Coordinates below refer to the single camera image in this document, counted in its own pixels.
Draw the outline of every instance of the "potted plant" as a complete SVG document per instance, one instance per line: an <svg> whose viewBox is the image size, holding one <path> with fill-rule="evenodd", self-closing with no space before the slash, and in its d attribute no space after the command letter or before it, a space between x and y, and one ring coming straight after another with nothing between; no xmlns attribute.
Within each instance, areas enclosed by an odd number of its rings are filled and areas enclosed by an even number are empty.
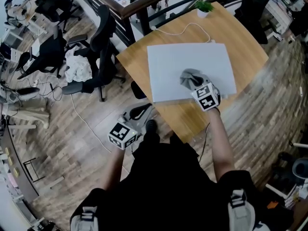
<svg viewBox="0 0 308 231"><path fill-rule="evenodd" d="M197 1L195 4L197 9L197 14L200 18L206 18L209 12L211 12L214 7L210 2Z"/></svg>

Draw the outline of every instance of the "metal frame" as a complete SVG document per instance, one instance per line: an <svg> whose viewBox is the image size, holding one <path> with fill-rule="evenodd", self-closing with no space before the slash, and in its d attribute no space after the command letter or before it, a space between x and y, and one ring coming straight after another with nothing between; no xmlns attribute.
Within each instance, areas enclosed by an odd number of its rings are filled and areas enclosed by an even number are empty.
<svg viewBox="0 0 308 231"><path fill-rule="evenodd" d="M39 181L39 180L45 178L45 176L43 176L43 177L40 178L40 177L38 176L37 172L35 171L35 169L34 169L34 167L33 167L33 164L32 164L32 161L35 160L35 159L36 159L36 157L34 157L34 158L32 158L32 159L30 159L30 160L28 160L28 161L26 161L26 162L23 163L23 165L24 165L24 167L25 167L25 170L27 171L27 174L28 174L28 176L31 178L31 180L32 180L33 183L35 183L35 182L37 182L37 181ZM34 170L34 173L35 173L36 176L37 176L37 179L36 179L36 180L33 180L32 176L31 176L31 174L30 174L30 172L29 172L29 170L28 170L28 168L27 168L27 165L31 165L31 166L32 166L32 168L33 168L33 170Z"/></svg>
<svg viewBox="0 0 308 231"><path fill-rule="evenodd" d="M115 34L124 42L126 46L129 46L133 43L136 42L131 23L129 21L129 18L137 14L138 18L140 19L140 24L141 24L141 29L142 29L142 34L147 35L149 34L152 30L150 29L150 24L149 22L152 21L153 19L165 14L168 11L171 11L174 8L177 8L183 4L186 4L188 2L191 2L191 4L184 9L182 12L176 14L173 17L170 17L166 19L165 21L159 23L156 25L156 28L168 23L169 21L185 14L188 13L189 11L194 9L194 3L197 0L183 0L180 1L176 4L173 4L153 15L150 17L148 16L147 13L147 7L149 7L151 4L161 1L161 0L137 0L126 7L121 6L119 3L117 3L114 0L84 0L97 14L97 9L99 6L106 4L111 11L112 17L115 18L116 20L116 31ZM209 2L214 2L218 1L222 4L227 4L230 3L230 1L235 1L235 0L207 0Z"/></svg>

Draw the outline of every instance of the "small green plant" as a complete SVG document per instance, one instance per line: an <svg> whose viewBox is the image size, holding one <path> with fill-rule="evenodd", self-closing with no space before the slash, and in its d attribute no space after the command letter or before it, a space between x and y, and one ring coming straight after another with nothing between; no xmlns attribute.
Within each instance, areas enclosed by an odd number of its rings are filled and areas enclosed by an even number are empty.
<svg viewBox="0 0 308 231"><path fill-rule="evenodd" d="M206 13L214 9L213 5L210 2L204 2L204 1L197 1L195 4L195 8Z"/></svg>

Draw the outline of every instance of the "gray cloth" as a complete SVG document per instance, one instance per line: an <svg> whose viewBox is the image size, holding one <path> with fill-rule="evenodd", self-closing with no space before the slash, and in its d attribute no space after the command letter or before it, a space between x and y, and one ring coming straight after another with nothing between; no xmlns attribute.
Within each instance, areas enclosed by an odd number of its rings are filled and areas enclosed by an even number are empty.
<svg viewBox="0 0 308 231"><path fill-rule="evenodd" d="M208 77L196 69L185 69L180 76L180 84L189 90L196 90L209 82Z"/></svg>

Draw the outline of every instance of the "shoulder strap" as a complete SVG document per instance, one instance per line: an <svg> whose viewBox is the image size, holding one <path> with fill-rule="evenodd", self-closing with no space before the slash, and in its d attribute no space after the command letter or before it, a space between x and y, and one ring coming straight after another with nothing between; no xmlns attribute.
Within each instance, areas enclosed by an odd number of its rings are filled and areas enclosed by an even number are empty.
<svg viewBox="0 0 308 231"><path fill-rule="evenodd" d="M247 202L243 189L233 190L228 203L230 231L253 231L255 225L255 209Z"/></svg>
<svg viewBox="0 0 308 231"><path fill-rule="evenodd" d="M99 231L95 212L97 207L82 207L83 213L74 216L71 222L71 231Z"/></svg>

